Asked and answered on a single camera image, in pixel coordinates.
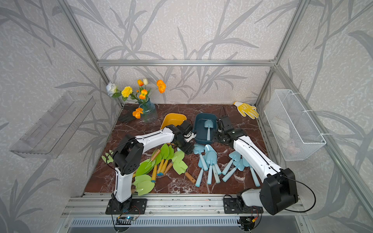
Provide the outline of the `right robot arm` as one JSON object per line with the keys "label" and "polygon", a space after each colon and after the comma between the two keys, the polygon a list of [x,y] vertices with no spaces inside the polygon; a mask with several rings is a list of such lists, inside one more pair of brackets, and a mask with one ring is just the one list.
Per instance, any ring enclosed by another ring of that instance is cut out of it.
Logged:
{"label": "right robot arm", "polygon": [[269,214],[278,212],[298,202],[295,175],[291,169],[282,169],[267,157],[241,128],[234,128],[228,116],[217,120],[214,138],[228,145],[245,159],[262,182],[261,189],[239,193],[239,200],[246,206],[263,207]]}

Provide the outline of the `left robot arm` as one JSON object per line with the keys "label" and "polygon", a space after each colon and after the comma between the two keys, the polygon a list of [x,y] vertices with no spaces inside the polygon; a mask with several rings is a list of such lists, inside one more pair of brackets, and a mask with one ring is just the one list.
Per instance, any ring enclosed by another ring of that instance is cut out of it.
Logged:
{"label": "left robot arm", "polygon": [[141,156],[162,144],[174,144],[185,154],[193,152],[190,141],[194,138],[190,121],[179,126],[168,125],[164,129],[142,136],[126,135],[113,150],[114,167],[117,171],[114,199],[120,204],[132,199],[132,175],[138,169]]}

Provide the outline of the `green pointed shovel yellow handle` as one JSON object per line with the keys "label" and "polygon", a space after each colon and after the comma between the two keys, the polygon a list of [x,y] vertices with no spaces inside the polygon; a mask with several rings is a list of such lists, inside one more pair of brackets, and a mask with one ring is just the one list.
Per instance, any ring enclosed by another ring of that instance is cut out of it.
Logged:
{"label": "green pointed shovel yellow handle", "polygon": [[157,170],[157,176],[162,176],[165,170],[165,161],[169,156],[169,146],[168,144],[164,144],[161,149],[161,163],[159,164],[159,168]]}

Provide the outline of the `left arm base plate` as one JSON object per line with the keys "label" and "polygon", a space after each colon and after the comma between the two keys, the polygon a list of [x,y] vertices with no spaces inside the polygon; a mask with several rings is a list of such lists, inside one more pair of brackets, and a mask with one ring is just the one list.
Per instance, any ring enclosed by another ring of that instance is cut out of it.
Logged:
{"label": "left arm base plate", "polygon": [[120,203],[117,199],[110,199],[107,205],[105,214],[106,215],[119,215],[119,214],[133,214],[143,215],[145,214],[147,206],[147,199],[128,199],[123,203]]}

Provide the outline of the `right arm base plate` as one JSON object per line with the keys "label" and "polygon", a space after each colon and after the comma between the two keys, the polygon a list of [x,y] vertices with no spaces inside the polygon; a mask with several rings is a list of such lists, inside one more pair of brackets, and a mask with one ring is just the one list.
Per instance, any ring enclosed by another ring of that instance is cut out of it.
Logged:
{"label": "right arm base plate", "polygon": [[223,207],[225,214],[258,214],[263,213],[263,208],[258,206],[247,206],[241,197],[233,198],[231,195],[224,195]]}

